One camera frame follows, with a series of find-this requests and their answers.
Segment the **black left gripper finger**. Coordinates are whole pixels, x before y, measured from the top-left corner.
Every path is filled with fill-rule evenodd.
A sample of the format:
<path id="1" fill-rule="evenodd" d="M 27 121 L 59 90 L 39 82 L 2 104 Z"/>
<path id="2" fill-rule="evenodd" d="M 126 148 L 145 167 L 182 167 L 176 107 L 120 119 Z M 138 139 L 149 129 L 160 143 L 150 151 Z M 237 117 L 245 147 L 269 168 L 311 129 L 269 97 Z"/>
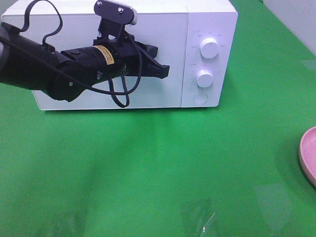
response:
<path id="1" fill-rule="evenodd" d="M 159 79 L 166 78 L 169 74 L 170 66 L 159 64 L 153 57 L 146 56 L 145 76 Z"/>
<path id="2" fill-rule="evenodd" d="M 155 59 L 157 57 L 157 53 L 158 53 L 158 47 L 153 46 L 153 45 L 149 45 L 149 44 L 143 44 L 139 41 L 136 42 L 141 54 L 146 55 L 147 57 L 151 57 L 153 59 Z"/>

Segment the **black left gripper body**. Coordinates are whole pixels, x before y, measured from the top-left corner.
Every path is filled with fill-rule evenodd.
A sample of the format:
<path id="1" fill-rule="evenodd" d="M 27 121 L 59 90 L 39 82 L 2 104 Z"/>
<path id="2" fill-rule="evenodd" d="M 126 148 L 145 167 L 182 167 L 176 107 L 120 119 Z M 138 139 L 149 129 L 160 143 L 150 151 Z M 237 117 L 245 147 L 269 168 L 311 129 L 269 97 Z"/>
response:
<path id="1" fill-rule="evenodd" d="M 97 38 L 93 41 L 93 57 L 97 79 L 113 79 L 121 74 L 143 77 L 148 75 L 148 45 L 124 37 L 121 46 L 116 39 Z"/>

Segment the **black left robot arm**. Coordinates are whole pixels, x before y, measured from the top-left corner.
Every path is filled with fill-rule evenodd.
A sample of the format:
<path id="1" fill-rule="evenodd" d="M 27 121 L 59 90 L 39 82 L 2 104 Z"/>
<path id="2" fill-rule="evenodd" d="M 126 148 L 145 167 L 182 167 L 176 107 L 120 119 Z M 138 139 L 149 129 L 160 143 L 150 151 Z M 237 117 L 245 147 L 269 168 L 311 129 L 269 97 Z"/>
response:
<path id="1" fill-rule="evenodd" d="M 39 44 L 23 37 L 19 29 L 8 23 L 0 26 L 0 81 L 1 83 L 39 90 L 50 98 L 72 102 L 85 90 L 97 92 L 95 85 L 106 81 L 110 95 L 120 107 L 126 104 L 120 96 L 129 98 L 134 91 L 128 88 L 127 76 L 168 76 L 170 67 L 155 58 L 158 48 L 136 42 L 124 32 L 123 44 L 115 39 L 98 38 L 93 46 L 56 51 L 49 44 Z"/>

